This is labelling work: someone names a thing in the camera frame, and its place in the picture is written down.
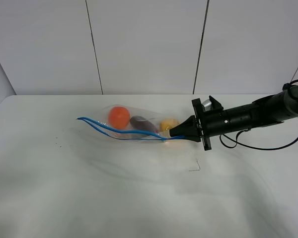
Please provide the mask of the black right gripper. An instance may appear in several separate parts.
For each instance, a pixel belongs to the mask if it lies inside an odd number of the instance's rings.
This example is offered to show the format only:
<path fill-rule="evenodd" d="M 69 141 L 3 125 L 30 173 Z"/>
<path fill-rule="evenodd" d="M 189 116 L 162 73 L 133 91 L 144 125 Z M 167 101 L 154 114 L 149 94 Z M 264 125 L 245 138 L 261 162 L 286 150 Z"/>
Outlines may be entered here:
<path fill-rule="evenodd" d="M 170 136 L 181 136 L 182 139 L 203 143 L 205 151 L 211 150 L 210 138 L 224 132 L 227 112 L 214 97 L 209 96 L 213 109 L 205 112 L 200 98 L 192 100 L 195 116 L 190 116 L 183 123 L 169 131 Z"/>

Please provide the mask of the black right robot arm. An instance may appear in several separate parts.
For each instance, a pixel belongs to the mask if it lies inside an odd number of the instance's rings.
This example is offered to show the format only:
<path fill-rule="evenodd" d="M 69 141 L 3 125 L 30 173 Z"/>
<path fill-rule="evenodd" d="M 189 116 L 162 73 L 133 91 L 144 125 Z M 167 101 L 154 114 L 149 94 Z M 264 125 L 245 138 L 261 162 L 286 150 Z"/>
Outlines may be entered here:
<path fill-rule="evenodd" d="M 194 99 L 194 115 L 172 128 L 169 134 L 172 139 L 202 142 L 204 149 L 208 151 L 211 149 L 211 137 L 223 137 L 231 132 L 240 135 L 253 128 L 272 126 L 298 118 L 297 83 L 297 80 L 286 83 L 281 93 L 227 110 L 212 96 L 205 102 Z"/>

